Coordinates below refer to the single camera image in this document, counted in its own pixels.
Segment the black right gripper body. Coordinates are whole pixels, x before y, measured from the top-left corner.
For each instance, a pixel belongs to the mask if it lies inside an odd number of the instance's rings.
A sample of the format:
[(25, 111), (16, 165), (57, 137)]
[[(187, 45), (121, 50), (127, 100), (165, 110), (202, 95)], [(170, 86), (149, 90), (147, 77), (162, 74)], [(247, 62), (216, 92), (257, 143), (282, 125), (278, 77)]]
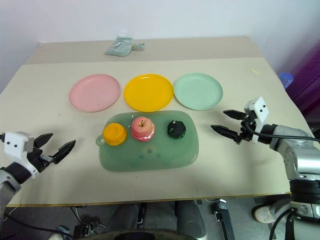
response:
[(237, 137), (236, 143), (240, 144), (242, 140), (250, 142), (256, 135), (252, 132), (256, 129), (256, 114), (254, 112), (244, 113), (240, 112), (237, 116), (237, 120), (241, 120), (240, 133)]

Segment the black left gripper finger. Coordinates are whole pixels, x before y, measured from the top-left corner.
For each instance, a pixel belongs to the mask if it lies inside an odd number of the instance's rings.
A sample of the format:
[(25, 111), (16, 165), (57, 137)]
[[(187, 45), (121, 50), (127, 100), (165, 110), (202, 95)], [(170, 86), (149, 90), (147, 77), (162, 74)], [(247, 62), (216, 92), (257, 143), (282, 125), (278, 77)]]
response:
[(36, 137), (33, 142), (33, 151), (42, 151), (42, 146), (44, 146), (52, 136), (53, 133), (45, 133)]
[(65, 143), (62, 147), (58, 149), (58, 152), (52, 155), (52, 162), (54, 164), (59, 164), (74, 148), (76, 140), (69, 141)]

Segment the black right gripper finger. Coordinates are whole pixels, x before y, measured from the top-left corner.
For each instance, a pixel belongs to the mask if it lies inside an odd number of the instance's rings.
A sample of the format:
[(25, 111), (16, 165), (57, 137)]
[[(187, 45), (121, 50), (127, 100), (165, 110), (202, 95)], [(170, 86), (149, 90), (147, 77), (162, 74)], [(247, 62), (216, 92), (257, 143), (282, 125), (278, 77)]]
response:
[(223, 113), (235, 120), (243, 121), (247, 118), (247, 114), (245, 112), (241, 112), (237, 110), (224, 110)]
[(236, 131), (230, 130), (228, 127), (222, 125), (211, 125), (210, 127), (221, 136), (224, 136), (232, 140), (241, 140), (238, 133)]

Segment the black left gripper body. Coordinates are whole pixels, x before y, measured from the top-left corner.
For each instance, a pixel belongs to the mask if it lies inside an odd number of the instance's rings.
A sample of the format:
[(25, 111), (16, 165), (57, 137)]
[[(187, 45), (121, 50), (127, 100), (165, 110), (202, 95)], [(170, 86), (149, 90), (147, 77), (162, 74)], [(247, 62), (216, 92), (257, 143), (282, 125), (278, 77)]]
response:
[(53, 156), (44, 155), (43, 150), (36, 147), (33, 147), (32, 152), (27, 153), (27, 159), (39, 173), (55, 161)]

